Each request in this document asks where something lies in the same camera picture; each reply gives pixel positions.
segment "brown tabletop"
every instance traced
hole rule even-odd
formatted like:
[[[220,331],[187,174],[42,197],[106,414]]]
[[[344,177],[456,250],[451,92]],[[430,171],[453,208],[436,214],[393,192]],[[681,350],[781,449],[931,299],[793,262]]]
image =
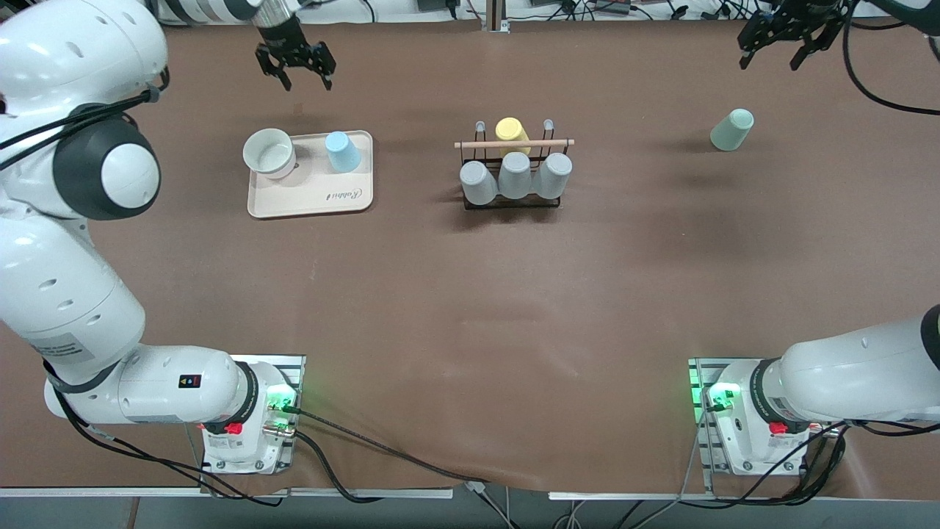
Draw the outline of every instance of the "brown tabletop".
[[[294,71],[290,93],[259,74],[253,28],[169,29],[173,84],[134,111],[161,196],[92,236],[147,309],[148,344],[305,354],[305,408],[456,472],[675,492],[694,435],[689,358],[773,357],[938,301],[940,120],[865,100],[835,50],[791,72],[795,46],[778,44],[741,72],[739,28],[309,26],[336,55],[336,85]],[[916,31],[853,40],[876,93],[940,105]],[[708,131],[738,106],[757,124],[738,152],[715,152]],[[550,118],[576,138],[561,209],[463,210],[451,143],[505,116],[530,132]],[[371,132],[372,206],[250,217],[241,148],[265,127]],[[50,415],[39,358],[7,329],[0,360],[0,485],[184,483]],[[192,460],[182,426],[109,429]],[[349,487],[453,483],[312,434]],[[848,439],[826,494],[940,498],[937,438]],[[328,485],[307,451],[240,482]]]

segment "white mug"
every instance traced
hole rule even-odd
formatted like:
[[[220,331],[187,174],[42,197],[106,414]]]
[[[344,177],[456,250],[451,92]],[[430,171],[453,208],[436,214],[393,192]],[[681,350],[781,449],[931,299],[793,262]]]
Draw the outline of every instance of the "white mug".
[[[257,174],[276,180],[293,171],[297,153],[288,133],[280,129],[263,129],[244,142],[242,159]]]

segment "blue cup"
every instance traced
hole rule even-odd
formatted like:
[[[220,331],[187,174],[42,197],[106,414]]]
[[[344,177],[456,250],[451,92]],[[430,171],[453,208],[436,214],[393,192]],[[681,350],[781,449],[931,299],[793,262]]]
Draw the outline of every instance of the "blue cup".
[[[350,172],[359,167],[362,156],[346,133],[332,132],[326,137],[326,151],[330,164],[337,172]]]

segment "tray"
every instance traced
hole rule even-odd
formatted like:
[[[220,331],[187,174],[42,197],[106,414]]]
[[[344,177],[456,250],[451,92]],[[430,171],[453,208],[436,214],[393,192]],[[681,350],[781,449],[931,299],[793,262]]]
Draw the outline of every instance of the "tray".
[[[327,134],[291,136],[297,168],[280,180],[251,171],[248,213],[255,218],[362,211],[372,204],[372,135],[346,131],[362,162],[352,172],[333,170],[326,153]]]

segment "gray floor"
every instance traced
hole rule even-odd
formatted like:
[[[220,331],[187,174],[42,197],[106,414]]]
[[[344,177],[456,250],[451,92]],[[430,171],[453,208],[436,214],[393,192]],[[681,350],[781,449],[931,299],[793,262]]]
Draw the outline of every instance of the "gray floor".
[[[503,503],[498,486],[487,490]],[[130,498],[7,498],[0,499],[3,529],[126,529],[133,500]],[[577,519],[583,529],[608,529],[631,502],[589,502]],[[662,505],[647,502],[630,522]],[[552,502],[543,492],[511,491],[510,516],[522,529],[549,529],[570,508]],[[866,529],[919,528],[940,524],[940,503],[852,502],[817,500],[799,507],[734,507],[705,511],[677,505],[646,525],[650,529]],[[372,505],[353,505],[339,498],[291,498],[278,508],[244,502],[204,498],[144,498],[137,509],[133,529],[292,528],[474,528],[505,529],[505,524],[480,499],[463,488],[453,500],[383,500]]]

